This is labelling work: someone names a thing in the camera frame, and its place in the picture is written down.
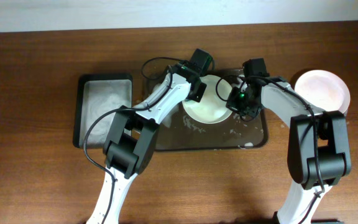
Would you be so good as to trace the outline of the black soapy water tray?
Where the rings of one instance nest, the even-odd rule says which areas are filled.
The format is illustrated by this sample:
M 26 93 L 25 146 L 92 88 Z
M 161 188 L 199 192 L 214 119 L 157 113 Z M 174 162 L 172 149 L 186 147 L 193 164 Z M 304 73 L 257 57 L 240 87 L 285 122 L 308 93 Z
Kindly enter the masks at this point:
M 132 106 L 132 75 L 104 73 L 82 75 L 78 80 L 74 147 L 81 149 L 87 130 L 101 115 L 125 106 Z

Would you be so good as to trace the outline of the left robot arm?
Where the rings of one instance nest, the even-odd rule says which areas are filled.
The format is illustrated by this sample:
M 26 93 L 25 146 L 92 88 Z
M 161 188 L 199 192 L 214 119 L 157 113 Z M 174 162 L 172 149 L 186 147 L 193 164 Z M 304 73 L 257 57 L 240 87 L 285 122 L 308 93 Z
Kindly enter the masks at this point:
M 90 126 L 114 116 L 103 144 L 104 164 L 90 160 L 105 176 L 88 223 L 118 223 L 131 184 L 153 156 L 161 122 L 182 101 L 201 101 L 206 89 L 201 77 L 214 67 L 213 57 L 196 49 L 189 60 L 175 61 L 166 66 L 163 81 L 143 102 L 108 111 Z

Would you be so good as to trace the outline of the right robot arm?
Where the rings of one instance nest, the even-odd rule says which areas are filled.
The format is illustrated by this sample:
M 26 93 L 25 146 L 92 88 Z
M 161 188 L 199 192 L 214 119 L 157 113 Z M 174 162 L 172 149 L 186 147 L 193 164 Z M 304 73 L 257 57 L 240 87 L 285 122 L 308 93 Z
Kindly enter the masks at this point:
M 351 171 L 346 118 L 308 102 L 282 77 L 270 76 L 262 58 L 244 62 L 242 69 L 242 83 L 231 90 L 226 107 L 244 121 L 268 109 L 290 129 L 287 166 L 292 182 L 273 222 L 311 223 L 323 197 Z

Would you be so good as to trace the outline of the white plate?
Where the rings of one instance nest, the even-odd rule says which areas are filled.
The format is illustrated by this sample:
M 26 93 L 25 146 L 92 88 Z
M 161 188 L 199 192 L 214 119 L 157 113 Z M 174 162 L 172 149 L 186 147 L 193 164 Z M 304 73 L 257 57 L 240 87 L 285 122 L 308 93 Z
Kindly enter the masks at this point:
M 216 124 L 227 119 L 232 111 L 226 108 L 226 102 L 216 94 L 216 84 L 220 78 L 216 75 L 201 77 L 201 81 L 207 84 L 206 90 L 200 102 L 185 100 L 182 102 L 186 113 L 195 121 L 204 124 Z
M 340 111 L 347 115 L 351 102 L 345 82 L 332 72 L 310 70 L 295 82 L 295 91 L 306 101 L 325 111 Z

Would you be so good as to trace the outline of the dark brown serving tray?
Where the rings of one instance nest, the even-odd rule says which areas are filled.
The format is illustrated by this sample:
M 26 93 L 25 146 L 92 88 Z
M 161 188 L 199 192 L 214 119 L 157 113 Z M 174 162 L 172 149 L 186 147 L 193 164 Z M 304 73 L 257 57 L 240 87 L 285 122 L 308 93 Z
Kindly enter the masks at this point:
M 236 77 L 240 70 L 215 70 L 208 75 L 216 75 L 218 97 L 226 99 L 231 89 L 240 85 Z M 158 132 L 157 152 L 193 151 L 207 149 L 253 148 L 263 146 L 269 138 L 264 112 L 253 120 L 241 120 L 232 114 L 216 124 L 204 124 L 192 119 L 184 110 L 182 102 L 173 107 L 164 118 Z

